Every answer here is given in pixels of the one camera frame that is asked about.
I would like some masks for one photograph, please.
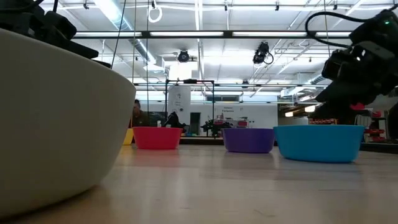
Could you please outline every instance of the blue bowl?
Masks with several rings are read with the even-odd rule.
[[[311,162],[352,162],[364,133],[354,125],[292,125],[274,127],[280,153]]]

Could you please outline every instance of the white wall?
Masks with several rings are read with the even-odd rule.
[[[308,118],[278,118],[278,125],[306,125]]]
[[[215,118],[226,107],[228,111],[233,112],[228,112],[225,116],[231,118],[247,116],[249,120],[254,121],[254,128],[273,128],[278,125],[278,108],[276,104],[217,103],[215,104]],[[141,101],[141,109],[147,111],[145,101]],[[165,111],[164,103],[149,103],[149,111]],[[211,103],[192,103],[190,111],[191,113],[200,113],[200,126],[204,125],[209,118],[212,118]],[[201,135],[205,134],[202,129],[200,131]]]

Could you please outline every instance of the ceiling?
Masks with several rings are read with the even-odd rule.
[[[195,2],[203,2],[203,15],[195,16]],[[58,13],[68,18],[80,31],[116,31],[117,28],[96,7],[94,0],[87,0],[89,9],[83,7],[84,0],[59,0]],[[162,8],[159,22],[151,23],[147,19],[147,5],[151,1],[126,1],[124,15],[135,30],[304,30],[308,16],[324,7],[324,0],[280,0],[279,10],[275,11],[276,1],[268,0],[227,0],[228,12],[224,0],[156,0]],[[349,14],[358,18],[369,18],[380,12],[381,7],[391,7],[393,0],[326,0],[328,11]],[[42,7],[51,10],[53,0],[45,0]],[[123,8],[125,2],[119,0]],[[158,16],[151,11],[151,17]],[[339,21],[327,17],[328,30],[353,30],[359,24]],[[310,24],[312,30],[326,30],[325,18],[319,16]],[[121,75],[133,78],[134,83],[165,80],[164,74],[151,73],[143,69],[143,63],[126,39],[79,39],[74,40],[100,52],[98,60],[112,62],[116,53],[113,69]],[[175,54],[182,49],[198,57],[196,39],[148,39],[141,40],[153,55],[165,59],[166,65],[176,63]],[[325,60],[335,47],[328,47],[312,40],[292,39],[201,39],[203,44],[203,76],[207,80],[220,83],[241,83],[248,79],[250,83],[305,83],[320,73]],[[268,41],[273,49],[274,63],[257,69],[252,57],[261,41]],[[349,44],[349,40],[333,40]],[[199,78],[199,72],[193,72],[193,78]]]

